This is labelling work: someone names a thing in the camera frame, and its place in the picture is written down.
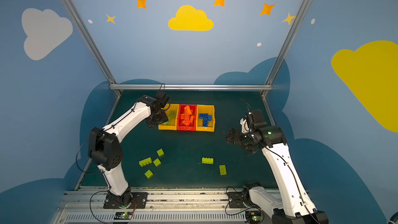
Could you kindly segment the orange lego plane piece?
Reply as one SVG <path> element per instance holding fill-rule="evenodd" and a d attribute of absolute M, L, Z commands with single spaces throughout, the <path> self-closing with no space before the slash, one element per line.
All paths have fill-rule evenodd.
<path fill-rule="evenodd" d="M 190 106 L 185 106 L 183 108 L 183 113 L 180 116 L 181 124 L 190 127 L 193 125 L 194 122 L 194 114 L 190 108 Z"/>

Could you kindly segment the green small lego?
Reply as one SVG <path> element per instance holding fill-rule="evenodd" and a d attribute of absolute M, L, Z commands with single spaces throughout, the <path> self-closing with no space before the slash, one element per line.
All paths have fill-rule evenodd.
<path fill-rule="evenodd" d="M 152 172 L 151 170 L 147 170 L 147 171 L 145 172 L 145 176 L 146 176 L 148 179 L 150 179 L 150 178 L 153 177 L 153 172 Z"/>
<path fill-rule="evenodd" d="M 159 159 L 159 158 L 155 159 L 155 160 L 153 161 L 153 164 L 154 164 L 156 167 L 160 166 L 160 165 L 161 165 L 160 159 Z"/>
<path fill-rule="evenodd" d="M 157 154 L 158 154 L 159 157 L 164 156 L 164 151 L 163 151 L 163 149 L 157 150 Z"/>

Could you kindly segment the large blue lego brick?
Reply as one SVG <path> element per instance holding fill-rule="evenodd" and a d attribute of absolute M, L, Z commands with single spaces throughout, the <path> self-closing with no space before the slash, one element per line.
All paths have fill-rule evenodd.
<path fill-rule="evenodd" d="M 212 121 L 212 116 L 209 114 L 199 114 L 199 118 L 205 120 L 206 122 Z"/>

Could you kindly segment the green small lego bottom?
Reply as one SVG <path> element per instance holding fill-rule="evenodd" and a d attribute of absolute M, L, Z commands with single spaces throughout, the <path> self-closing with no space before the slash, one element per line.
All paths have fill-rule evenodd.
<path fill-rule="evenodd" d="M 152 172 L 151 170 L 147 170 L 147 171 L 145 172 L 145 176 L 146 176 L 148 179 L 150 179 L 150 178 L 153 177 L 153 172 Z"/>

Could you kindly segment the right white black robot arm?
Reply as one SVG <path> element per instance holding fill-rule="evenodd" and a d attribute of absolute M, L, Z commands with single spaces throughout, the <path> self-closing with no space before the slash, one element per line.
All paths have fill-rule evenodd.
<path fill-rule="evenodd" d="M 238 131 L 231 129 L 226 137 L 246 151 L 261 150 L 267 159 L 281 200 L 270 195 L 259 183 L 243 187 L 244 202 L 269 216 L 274 224 L 327 224 L 325 212 L 317 210 L 307 194 L 293 165 L 286 137 L 278 126 Z"/>

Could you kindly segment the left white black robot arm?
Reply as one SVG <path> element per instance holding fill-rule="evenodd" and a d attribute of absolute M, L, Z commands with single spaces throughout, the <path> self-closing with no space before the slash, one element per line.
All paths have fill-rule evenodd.
<path fill-rule="evenodd" d="M 104 207 L 130 208 L 131 188 L 122 169 L 123 139 L 143 120 L 152 128 L 168 121 L 165 107 L 169 96 L 158 92 L 154 97 L 143 95 L 115 121 L 103 128 L 93 128 L 89 135 L 88 156 L 97 165 L 108 185 Z"/>

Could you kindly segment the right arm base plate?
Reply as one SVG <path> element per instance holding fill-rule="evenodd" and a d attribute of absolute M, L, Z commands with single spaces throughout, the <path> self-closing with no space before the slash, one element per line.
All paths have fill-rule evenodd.
<path fill-rule="evenodd" d="M 244 201 L 242 191 L 227 192 L 229 200 L 229 208 L 248 208 L 249 206 Z"/>

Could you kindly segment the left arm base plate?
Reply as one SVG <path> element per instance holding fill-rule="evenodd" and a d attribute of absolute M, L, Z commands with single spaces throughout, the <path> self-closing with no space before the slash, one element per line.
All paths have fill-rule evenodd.
<path fill-rule="evenodd" d="M 143 209 L 146 206 L 148 194 L 146 192 L 127 192 L 122 196 L 107 193 L 104 209 Z"/>

